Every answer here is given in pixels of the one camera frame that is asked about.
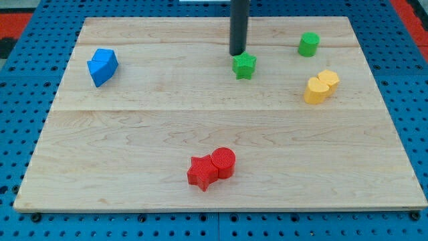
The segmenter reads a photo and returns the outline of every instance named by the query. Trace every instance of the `black rod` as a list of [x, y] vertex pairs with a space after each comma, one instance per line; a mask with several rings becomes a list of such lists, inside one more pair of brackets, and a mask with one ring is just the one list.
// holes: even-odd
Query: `black rod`
[[229, 53], [240, 55], [247, 44], [249, 0], [231, 0]]

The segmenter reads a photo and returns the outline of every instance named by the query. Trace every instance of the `green cylinder block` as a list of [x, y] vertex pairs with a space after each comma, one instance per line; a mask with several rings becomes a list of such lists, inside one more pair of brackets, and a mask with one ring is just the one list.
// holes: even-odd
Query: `green cylinder block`
[[299, 54], [304, 57], [312, 57], [316, 53], [320, 37], [316, 33], [306, 32], [302, 34], [299, 45]]

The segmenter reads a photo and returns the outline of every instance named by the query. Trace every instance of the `wood grain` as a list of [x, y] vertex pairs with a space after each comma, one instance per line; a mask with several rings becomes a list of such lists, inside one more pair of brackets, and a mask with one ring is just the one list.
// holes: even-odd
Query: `wood grain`
[[[427, 200], [345, 17], [255, 17], [253, 80], [235, 80], [226, 18], [88, 18], [15, 208], [20, 212], [419, 210]], [[296, 52], [316, 31], [316, 57]], [[96, 48], [117, 73], [95, 88]], [[317, 106], [306, 81], [337, 71]], [[235, 175], [203, 193], [190, 156], [226, 146]]]

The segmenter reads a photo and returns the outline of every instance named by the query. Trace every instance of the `red surface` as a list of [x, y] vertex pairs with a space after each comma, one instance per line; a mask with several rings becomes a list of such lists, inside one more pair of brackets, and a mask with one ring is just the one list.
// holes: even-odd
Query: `red surface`
[[219, 170], [211, 162], [211, 156], [191, 157], [192, 165], [187, 171], [187, 181], [207, 191], [208, 185], [219, 179]]
[[211, 161], [219, 169], [219, 178], [226, 179], [235, 171], [235, 153], [229, 148], [221, 147], [211, 154]]
[[406, 0], [391, 0], [391, 4], [419, 47], [425, 61], [428, 61], [428, 32], [423, 29], [421, 20], [413, 12], [413, 7]]
[[12, 37], [19, 39], [32, 13], [0, 13], [0, 39]]

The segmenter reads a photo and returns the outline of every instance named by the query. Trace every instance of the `red star block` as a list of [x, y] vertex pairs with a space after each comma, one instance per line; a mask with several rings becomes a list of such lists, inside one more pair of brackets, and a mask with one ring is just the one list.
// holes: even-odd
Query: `red star block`
[[235, 171], [235, 153], [229, 148], [220, 147], [211, 154], [211, 162], [219, 169], [219, 178], [226, 179]]
[[187, 180], [207, 191], [208, 185], [219, 179], [219, 170], [211, 162], [211, 156], [191, 157], [192, 165], [187, 171]]

